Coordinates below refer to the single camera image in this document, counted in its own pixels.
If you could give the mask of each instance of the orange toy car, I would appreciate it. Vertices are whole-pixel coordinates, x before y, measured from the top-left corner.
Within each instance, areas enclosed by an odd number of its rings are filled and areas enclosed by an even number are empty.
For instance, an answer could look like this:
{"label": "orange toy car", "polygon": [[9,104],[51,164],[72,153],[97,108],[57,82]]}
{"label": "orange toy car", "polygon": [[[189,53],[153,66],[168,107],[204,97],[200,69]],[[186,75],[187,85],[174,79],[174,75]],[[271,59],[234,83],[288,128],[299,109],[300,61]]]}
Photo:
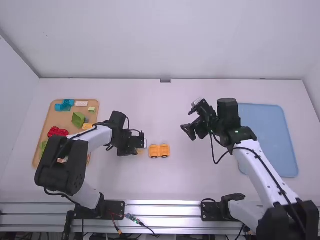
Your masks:
{"label": "orange toy car", "polygon": [[149,147],[149,157],[156,159],[158,157],[167,158],[170,156],[170,147],[168,144],[155,145]]}

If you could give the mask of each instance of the blue mat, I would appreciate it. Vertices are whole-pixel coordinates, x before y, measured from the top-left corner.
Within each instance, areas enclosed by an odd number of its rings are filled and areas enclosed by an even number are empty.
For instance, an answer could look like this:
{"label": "blue mat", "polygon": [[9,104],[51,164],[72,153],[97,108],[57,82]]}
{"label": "blue mat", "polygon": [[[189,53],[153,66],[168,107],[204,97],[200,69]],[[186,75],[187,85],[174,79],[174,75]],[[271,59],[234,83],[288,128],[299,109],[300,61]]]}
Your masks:
{"label": "blue mat", "polygon": [[298,176],[298,165],[285,113],[280,106],[239,103],[241,125],[252,129],[261,148],[281,177]]}

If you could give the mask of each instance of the white wall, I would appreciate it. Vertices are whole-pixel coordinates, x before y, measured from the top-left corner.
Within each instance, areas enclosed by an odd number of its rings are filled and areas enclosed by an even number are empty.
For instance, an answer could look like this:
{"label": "white wall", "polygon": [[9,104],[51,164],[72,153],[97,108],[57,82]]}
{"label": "white wall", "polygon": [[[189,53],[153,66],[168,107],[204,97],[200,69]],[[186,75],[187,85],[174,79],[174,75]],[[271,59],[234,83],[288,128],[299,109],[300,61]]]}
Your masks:
{"label": "white wall", "polygon": [[320,58],[303,79],[315,112],[320,119]]}
{"label": "white wall", "polygon": [[319,0],[2,0],[0,28],[42,77],[300,79]]}
{"label": "white wall", "polygon": [[0,81],[1,177],[39,82],[39,78],[1,36]]}

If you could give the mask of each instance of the blue toy block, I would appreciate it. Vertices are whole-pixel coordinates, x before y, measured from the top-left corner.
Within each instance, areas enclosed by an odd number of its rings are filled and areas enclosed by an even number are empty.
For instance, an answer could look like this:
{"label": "blue toy block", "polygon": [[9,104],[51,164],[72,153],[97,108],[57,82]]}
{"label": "blue toy block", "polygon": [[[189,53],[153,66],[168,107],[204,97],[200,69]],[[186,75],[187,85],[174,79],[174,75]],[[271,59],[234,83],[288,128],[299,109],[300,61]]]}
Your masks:
{"label": "blue toy block", "polygon": [[63,109],[64,109],[64,106],[60,103],[56,103],[54,105],[54,110],[56,110],[57,112],[62,112]]}
{"label": "blue toy block", "polygon": [[64,99],[64,100],[62,101],[62,104],[72,107],[73,105],[75,105],[75,100],[72,100],[72,99]]}
{"label": "blue toy block", "polygon": [[56,103],[54,105],[54,110],[56,110],[57,112],[70,112],[71,110],[71,106],[69,105],[63,105],[63,104],[60,104],[60,103]]}
{"label": "blue toy block", "polygon": [[64,111],[64,112],[70,112],[71,111],[71,106],[63,105],[62,108],[63,108],[62,111]]}

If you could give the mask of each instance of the metal extrusion frame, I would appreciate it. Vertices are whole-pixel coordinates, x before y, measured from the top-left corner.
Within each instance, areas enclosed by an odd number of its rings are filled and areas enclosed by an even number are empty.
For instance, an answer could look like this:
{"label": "metal extrusion frame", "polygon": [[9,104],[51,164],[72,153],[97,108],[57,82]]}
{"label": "metal extrusion frame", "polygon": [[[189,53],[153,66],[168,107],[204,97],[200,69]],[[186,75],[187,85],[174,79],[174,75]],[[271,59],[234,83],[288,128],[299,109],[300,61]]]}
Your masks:
{"label": "metal extrusion frame", "polygon": [[[125,203],[125,213],[139,218],[156,234],[237,235],[242,227],[241,222],[202,221],[200,201],[126,200]],[[0,232],[63,232],[66,214],[74,208],[74,204],[67,202],[0,202]],[[150,234],[148,229],[126,218],[116,224],[123,233]],[[82,231],[80,219],[73,221],[71,231]],[[84,232],[116,233],[116,230],[111,220],[84,220]]]}

